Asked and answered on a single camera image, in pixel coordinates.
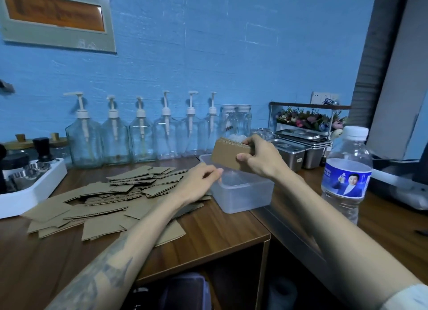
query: bottle label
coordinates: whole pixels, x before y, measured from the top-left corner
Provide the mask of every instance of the bottle label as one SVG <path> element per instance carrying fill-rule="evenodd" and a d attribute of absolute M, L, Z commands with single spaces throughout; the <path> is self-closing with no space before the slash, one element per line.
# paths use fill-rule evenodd
<path fill-rule="evenodd" d="M 371 171 L 348 171 L 326 163 L 322 187 L 329 193 L 345 198 L 363 198 Z"/>

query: white tray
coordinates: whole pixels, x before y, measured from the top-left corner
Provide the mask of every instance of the white tray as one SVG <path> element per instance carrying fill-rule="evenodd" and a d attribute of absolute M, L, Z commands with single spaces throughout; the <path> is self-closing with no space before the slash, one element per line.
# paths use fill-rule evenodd
<path fill-rule="evenodd" d="M 51 168 L 29 188 L 18 192 L 0 194 L 0 219 L 20 216 L 22 213 L 44 201 L 52 194 L 67 175 L 64 159 L 51 164 Z"/>

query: forearm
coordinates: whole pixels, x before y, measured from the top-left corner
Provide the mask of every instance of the forearm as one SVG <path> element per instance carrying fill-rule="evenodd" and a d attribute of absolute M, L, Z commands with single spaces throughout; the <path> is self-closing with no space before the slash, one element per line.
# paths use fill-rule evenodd
<path fill-rule="evenodd" d="M 307 224 L 351 304 L 378 309 L 389 297 L 420 281 L 286 167 L 274 181 Z"/>
<path fill-rule="evenodd" d="M 46 310 L 120 309 L 158 237 L 181 206 L 174 194 L 168 194 L 78 274 Z"/>

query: left hand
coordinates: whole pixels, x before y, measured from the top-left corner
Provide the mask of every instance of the left hand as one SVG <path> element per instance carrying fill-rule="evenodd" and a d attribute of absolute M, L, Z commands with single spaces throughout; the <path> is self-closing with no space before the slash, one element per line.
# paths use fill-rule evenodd
<path fill-rule="evenodd" d="M 169 195 L 178 199 L 182 206 L 195 202 L 204 196 L 216 180 L 220 179 L 222 173 L 222 168 L 201 162 L 187 172 Z"/>

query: white bottle cap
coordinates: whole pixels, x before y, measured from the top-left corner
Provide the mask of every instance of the white bottle cap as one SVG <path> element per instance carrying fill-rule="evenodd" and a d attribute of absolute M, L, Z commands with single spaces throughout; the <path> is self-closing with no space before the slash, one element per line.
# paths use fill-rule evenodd
<path fill-rule="evenodd" d="M 217 115 L 217 108 L 214 106 L 214 95 L 217 94 L 215 91 L 211 92 L 211 106 L 208 109 L 208 114 Z"/>
<path fill-rule="evenodd" d="M 142 108 L 142 97 L 137 96 L 138 109 L 136 110 L 136 117 L 146 117 L 146 111 Z"/>
<path fill-rule="evenodd" d="M 232 105 L 232 104 L 223 104 L 221 106 L 221 108 L 224 112 L 235 111 L 235 107 L 236 107 L 236 105 Z"/>
<path fill-rule="evenodd" d="M 365 141 L 367 139 L 368 129 L 362 126 L 345 126 L 342 132 L 342 138 L 346 140 Z"/>
<path fill-rule="evenodd" d="M 169 93 L 169 90 L 163 91 L 163 108 L 162 108 L 162 115 L 171 115 L 171 108 L 168 107 L 167 102 L 167 94 Z"/>
<path fill-rule="evenodd" d="M 76 92 L 66 92 L 64 94 L 64 96 L 71 96 L 71 95 L 76 95 L 78 97 L 79 100 L 79 109 L 76 112 L 76 116 L 78 119 L 88 119 L 89 118 L 89 112 L 83 108 L 83 92 L 81 91 L 76 91 Z"/>
<path fill-rule="evenodd" d="M 193 95 L 199 94 L 199 91 L 189 91 L 189 95 L 190 95 L 190 104 L 189 107 L 187 108 L 187 115 L 195 115 L 196 114 L 196 110 L 195 107 L 193 107 Z"/>
<path fill-rule="evenodd" d="M 114 108 L 114 95 L 107 96 L 107 100 L 110 101 L 110 109 L 108 111 L 108 117 L 115 119 L 119 117 L 119 111 Z"/>
<path fill-rule="evenodd" d="M 249 112 L 249 110 L 251 109 L 251 105 L 247 105 L 247 104 L 238 104 L 238 112 Z"/>

